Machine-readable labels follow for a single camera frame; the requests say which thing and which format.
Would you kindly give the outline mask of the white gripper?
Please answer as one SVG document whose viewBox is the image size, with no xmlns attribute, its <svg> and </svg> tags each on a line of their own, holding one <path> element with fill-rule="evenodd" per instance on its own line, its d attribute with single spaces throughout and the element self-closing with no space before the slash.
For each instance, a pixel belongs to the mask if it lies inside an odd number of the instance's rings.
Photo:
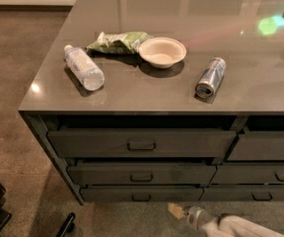
<svg viewBox="0 0 284 237">
<path fill-rule="evenodd" d="M 186 217 L 186 224 L 201 232 L 204 237 L 223 237 L 218 227 L 219 217 L 203 208 L 192 206 L 185 213 L 182 206 L 170 202 L 168 211 L 177 219 Z"/>
</svg>

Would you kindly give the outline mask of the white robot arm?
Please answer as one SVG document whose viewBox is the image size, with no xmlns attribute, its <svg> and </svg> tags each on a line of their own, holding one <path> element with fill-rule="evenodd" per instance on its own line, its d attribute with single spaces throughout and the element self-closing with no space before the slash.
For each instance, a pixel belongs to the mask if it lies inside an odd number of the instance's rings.
<svg viewBox="0 0 284 237">
<path fill-rule="evenodd" d="M 283 234 L 242 217 L 223 213 L 213 214 L 197 206 L 168 203 L 168 212 L 178 220 L 201 232 L 204 237 L 284 237 Z"/>
</svg>

